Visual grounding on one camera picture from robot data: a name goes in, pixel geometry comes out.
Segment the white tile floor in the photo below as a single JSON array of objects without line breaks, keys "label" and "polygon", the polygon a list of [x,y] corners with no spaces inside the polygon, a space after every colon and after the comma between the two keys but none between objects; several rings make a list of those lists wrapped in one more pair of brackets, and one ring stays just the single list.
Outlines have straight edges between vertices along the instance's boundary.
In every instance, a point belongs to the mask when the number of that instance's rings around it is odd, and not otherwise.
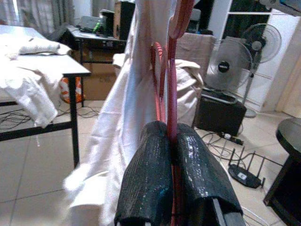
[{"label": "white tile floor", "polygon": [[[86,105],[99,110],[102,102],[87,101]],[[244,130],[240,138],[245,141],[246,153],[256,151],[284,163],[287,153],[278,144],[275,130],[288,117],[283,113],[261,113],[255,119],[244,119]],[[64,115],[55,121],[68,119],[69,116]],[[96,119],[97,117],[78,117],[81,156]],[[202,136],[206,131],[198,130],[198,133]],[[216,142],[216,145],[223,144],[223,141]],[[241,146],[227,142],[226,148],[234,147],[239,154]],[[259,165],[260,159],[255,158],[251,171],[256,172]],[[0,142],[0,226],[70,225],[62,181],[72,168],[70,130]],[[260,176],[266,178],[263,189],[248,189],[232,180],[241,205],[273,226],[285,224],[262,200],[279,171],[279,166],[265,162]],[[260,225],[248,217],[246,220],[252,226]]]}]

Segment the black speaker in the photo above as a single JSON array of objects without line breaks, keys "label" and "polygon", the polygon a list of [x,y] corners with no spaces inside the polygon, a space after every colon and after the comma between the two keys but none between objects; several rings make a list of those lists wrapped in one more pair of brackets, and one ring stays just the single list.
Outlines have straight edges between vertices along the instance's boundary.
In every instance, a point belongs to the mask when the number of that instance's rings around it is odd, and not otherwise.
[{"label": "black speaker", "polygon": [[236,136],[245,113],[246,107],[240,102],[229,105],[201,97],[198,101],[194,126],[199,129],[224,132]]},{"label": "black speaker", "polygon": [[118,1],[115,3],[113,31],[115,39],[127,40],[134,10],[134,3],[126,1]]}]

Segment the table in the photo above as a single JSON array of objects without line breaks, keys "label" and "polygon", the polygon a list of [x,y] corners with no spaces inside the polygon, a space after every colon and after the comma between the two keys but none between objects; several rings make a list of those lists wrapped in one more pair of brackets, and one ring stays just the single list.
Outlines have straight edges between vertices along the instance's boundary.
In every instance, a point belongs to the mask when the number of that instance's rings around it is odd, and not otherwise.
[{"label": "table", "polygon": [[[114,42],[114,43],[118,43],[121,46],[125,46],[126,44],[126,40],[118,40],[115,39],[113,37],[102,37],[102,36],[97,36],[94,33],[86,33],[86,32],[81,32],[79,30],[79,28],[76,28],[72,25],[69,25],[67,27],[68,31],[71,33],[71,35],[74,37],[74,39],[79,43],[79,62],[81,65],[83,65],[84,63],[91,63],[91,64],[112,64],[113,61],[99,61],[99,60],[93,60],[93,59],[89,59],[89,60],[84,60],[83,59],[83,43],[85,41],[102,41],[102,42]],[[83,79],[81,78],[81,105],[82,107],[84,106],[84,82]]]},{"label": "table", "polygon": [[[44,38],[33,28],[27,28],[27,27],[0,25],[0,34],[3,33],[10,33],[19,36],[26,35],[26,36]],[[46,65],[52,70],[55,68],[60,73],[62,73],[65,78],[68,78],[71,120],[68,122],[49,124],[45,128],[34,127],[34,128],[19,129],[19,130],[14,130],[9,132],[2,132],[0,133],[0,141],[27,137],[27,136],[32,136],[32,135],[37,135],[42,133],[54,132],[63,129],[71,129],[72,145],[73,145],[73,161],[74,161],[74,167],[76,167],[77,164],[79,163],[79,142],[78,142],[77,109],[76,109],[76,96],[75,96],[75,88],[76,88],[75,78],[90,76],[91,72],[87,70],[85,67],[83,67],[82,65],[80,65],[78,62],[73,60],[68,55],[64,55],[64,56],[23,55],[23,56],[19,56],[18,60],[19,61],[34,60],[35,62],[39,62],[43,65]],[[0,102],[0,107],[16,105],[16,104],[17,103],[14,101]]]},{"label": "table", "polygon": [[301,225],[301,119],[282,121],[276,137],[289,157],[263,201],[287,225]]}]

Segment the electric fan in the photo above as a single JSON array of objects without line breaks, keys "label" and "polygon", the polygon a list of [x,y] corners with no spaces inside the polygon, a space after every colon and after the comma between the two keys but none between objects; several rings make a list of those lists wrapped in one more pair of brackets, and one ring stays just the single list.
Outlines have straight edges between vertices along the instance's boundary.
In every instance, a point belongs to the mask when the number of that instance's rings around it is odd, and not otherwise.
[{"label": "electric fan", "polygon": [[202,92],[202,96],[225,104],[237,102],[228,90],[246,82],[253,64],[248,48],[233,39],[227,37],[215,44]]},{"label": "electric fan", "polygon": [[[280,32],[269,24],[255,24],[249,27],[242,36],[245,40],[244,45],[249,49],[253,57],[251,73],[246,86],[242,104],[245,105],[254,74],[261,63],[270,61],[277,55],[281,48],[282,38]],[[256,112],[247,109],[245,117],[254,118]]]}]

